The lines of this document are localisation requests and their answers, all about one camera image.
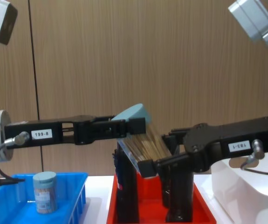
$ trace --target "blue plastic bin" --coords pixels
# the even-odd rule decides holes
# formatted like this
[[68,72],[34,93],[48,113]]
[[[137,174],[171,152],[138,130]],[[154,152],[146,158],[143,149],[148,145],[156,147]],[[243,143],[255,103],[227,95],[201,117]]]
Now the blue plastic bin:
[[50,214],[36,212],[33,176],[14,175],[25,182],[0,187],[0,224],[78,224],[86,203],[87,173],[56,174],[57,210]]

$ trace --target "blue lid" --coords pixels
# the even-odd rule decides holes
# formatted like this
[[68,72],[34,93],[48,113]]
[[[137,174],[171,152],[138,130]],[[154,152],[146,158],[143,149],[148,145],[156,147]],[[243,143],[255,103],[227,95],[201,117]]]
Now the blue lid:
[[34,188],[51,188],[56,182],[56,173],[51,171],[41,172],[33,176]]
[[151,122],[151,117],[143,104],[136,104],[116,115],[112,120],[126,120],[132,118],[145,118],[146,123]]

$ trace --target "red plastic bin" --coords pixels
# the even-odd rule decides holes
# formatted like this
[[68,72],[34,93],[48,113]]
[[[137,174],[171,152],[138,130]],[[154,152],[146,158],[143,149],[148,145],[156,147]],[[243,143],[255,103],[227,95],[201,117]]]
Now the red plastic bin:
[[[143,179],[137,174],[139,223],[165,223],[168,209],[163,206],[161,194],[161,182],[159,177]],[[114,176],[113,190],[111,195],[110,208],[107,224],[117,224],[117,178]],[[193,198],[193,224],[216,224],[212,213],[194,184]]]

